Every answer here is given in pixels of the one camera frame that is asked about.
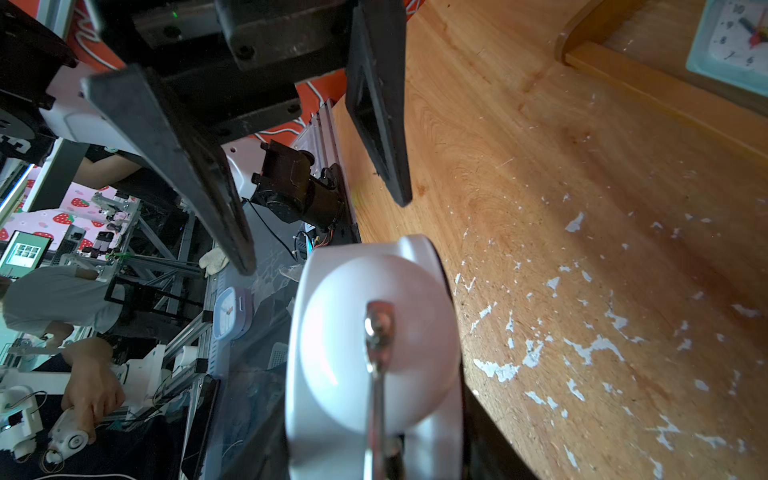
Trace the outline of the mint square alarm clock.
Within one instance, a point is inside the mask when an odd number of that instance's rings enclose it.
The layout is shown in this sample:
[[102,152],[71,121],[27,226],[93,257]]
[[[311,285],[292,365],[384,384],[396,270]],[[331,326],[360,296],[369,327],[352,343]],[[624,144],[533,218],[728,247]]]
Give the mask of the mint square alarm clock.
[[686,69],[765,97],[767,3],[707,1]]

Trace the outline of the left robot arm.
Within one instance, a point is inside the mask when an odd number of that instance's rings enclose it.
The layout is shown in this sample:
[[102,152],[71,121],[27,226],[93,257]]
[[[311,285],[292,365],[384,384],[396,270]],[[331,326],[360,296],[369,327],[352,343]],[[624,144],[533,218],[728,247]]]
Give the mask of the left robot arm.
[[123,62],[96,73],[21,7],[1,5],[1,136],[141,157],[189,204],[231,264],[256,268],[227,157],[234,141],[297,119],[297,85],[346,75],[346,107],[393,200],[413,197],[404,129],[400,1],[90,1]]

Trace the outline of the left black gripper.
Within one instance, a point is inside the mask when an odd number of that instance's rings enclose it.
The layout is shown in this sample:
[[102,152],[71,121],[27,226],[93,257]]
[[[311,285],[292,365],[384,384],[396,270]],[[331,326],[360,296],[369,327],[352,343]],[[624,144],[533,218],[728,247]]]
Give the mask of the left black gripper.
[[101,41],[129,66],[83,79],[85,99],[189,203],[240,274],[256,270],[254,241],[228,159],[204,126],[223,141],[296,136],[337,96],[346,64],[345,105],[369,158],[394,202],[412,201],[403,2],[86,8]]

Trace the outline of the white twin-bell clock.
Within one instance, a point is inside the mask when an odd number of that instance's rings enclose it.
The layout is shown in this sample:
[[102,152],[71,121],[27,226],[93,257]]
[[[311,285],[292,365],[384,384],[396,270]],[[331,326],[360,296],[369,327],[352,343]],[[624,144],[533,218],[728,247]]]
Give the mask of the white twin-bell clock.
[[451,289],[427,237],[309,256],[287,365],[292,478],[459,478],[462,384]]

